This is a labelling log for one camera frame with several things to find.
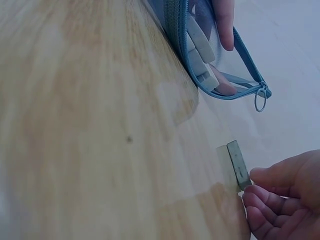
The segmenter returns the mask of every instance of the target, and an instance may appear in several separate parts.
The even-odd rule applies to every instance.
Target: white floor
[[[248,170],[320,149],[320,1],[235,0],[235,26],[273,96],[219,101]]]

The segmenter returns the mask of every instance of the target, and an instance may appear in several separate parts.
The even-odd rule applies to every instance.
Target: wood grain
[[[0,0],[0,238],[248,239],[213,106],[139,0]]]

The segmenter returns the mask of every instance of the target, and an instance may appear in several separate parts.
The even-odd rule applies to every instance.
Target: gray metal piece
[[[238,142],[232,141],[226,145],[233,165],[233,170],[236,176],[236,180],[241,190],[244,190],[247,186],[252,185],[249,177],[249,173],[240,151]]]

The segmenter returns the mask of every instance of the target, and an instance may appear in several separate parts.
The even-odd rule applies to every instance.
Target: clear plastic pouch
[[[272,93],[237,30],[234,50],[220,42],[211,0],[148,0],[194,83],[206,94],[234,100],[255,94],[262,112]],[[263,106],[257,98],[264,99]]]

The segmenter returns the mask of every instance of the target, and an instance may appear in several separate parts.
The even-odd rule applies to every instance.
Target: metal key ring
[[[257,98],[258,98],[258,95],[259,93],[263,93],[263,99],[264,99],[264,102],[263,102],[263,106],[261,109],[258,108],[258,103],[257,103]],[[258,113],[261,113],[265,107],[266,107],[266,104],[267,104],[267,90],[265,87],[261,87],[259,88],[258,91],[256,91],[255,93],[255,96],[254,96],[254,106],[255,106],[255,110],[258,112]]]

